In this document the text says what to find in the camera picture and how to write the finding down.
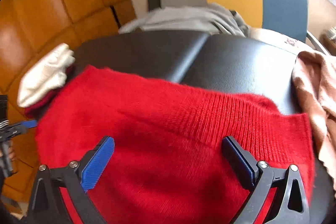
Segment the person's left hand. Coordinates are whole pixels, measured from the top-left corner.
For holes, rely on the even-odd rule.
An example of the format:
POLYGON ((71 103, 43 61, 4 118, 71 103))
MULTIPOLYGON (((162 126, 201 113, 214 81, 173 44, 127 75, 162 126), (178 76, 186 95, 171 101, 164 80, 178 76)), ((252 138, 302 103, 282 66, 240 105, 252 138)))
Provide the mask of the person's left hand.
POLYGON ((12 146, 9 146, 7 149, 7 157, 11 160, 14 161, 15 160, 15 152, 12 146))

